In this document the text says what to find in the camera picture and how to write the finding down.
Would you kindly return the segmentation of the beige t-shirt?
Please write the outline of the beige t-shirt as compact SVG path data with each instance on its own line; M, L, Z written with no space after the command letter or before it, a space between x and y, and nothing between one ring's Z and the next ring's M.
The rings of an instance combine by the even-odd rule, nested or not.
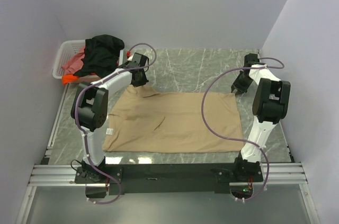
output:
M244 145L234 94L130 85L109 113L109 128L106 152L226 153Z

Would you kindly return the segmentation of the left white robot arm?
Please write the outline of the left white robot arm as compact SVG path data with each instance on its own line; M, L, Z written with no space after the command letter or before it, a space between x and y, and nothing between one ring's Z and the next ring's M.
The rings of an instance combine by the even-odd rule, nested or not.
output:
M82 136L84 151L82 169L77 171L78 178L89 178L94 183L103 180L118 181L122 172L110 175L106 170L105 156L97 129L105 124L110 95L129 85L134 87L145 85L148 82L145 74L147 67L149 58L136 52L102 79L79 84L71 109L71 117Z

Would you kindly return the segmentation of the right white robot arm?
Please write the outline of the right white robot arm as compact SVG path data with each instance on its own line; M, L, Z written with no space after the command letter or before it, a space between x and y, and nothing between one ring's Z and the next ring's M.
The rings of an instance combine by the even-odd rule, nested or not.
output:
M260 161L263 149L275 126L287 115L291 84L274 76L257 54L244 57L244 68L231 86L236 94L247 92L251 83L257 85L252 114L253 125L247 142L236 157L233 177L237 182L263 181Z

